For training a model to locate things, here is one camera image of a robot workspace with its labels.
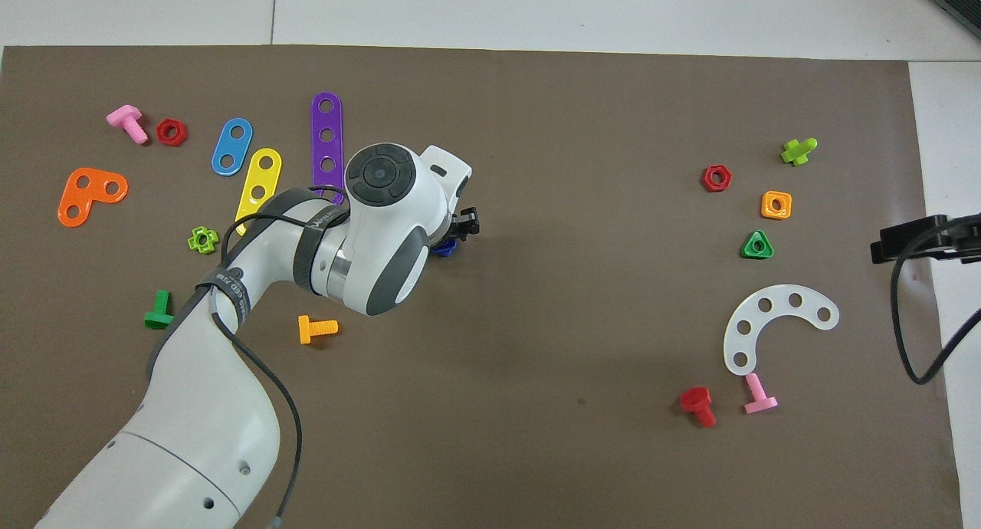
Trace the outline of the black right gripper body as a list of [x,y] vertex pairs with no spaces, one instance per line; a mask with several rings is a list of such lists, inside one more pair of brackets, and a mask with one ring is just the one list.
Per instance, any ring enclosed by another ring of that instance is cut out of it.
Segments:
[[942,247],[930,253],[936,260],[957,259],[961,264],[971,264],[980,261],[980,212],[964,217],[951,218],[948,215],[938,215],[938,226],[943,226],[937,232],[937,238]]

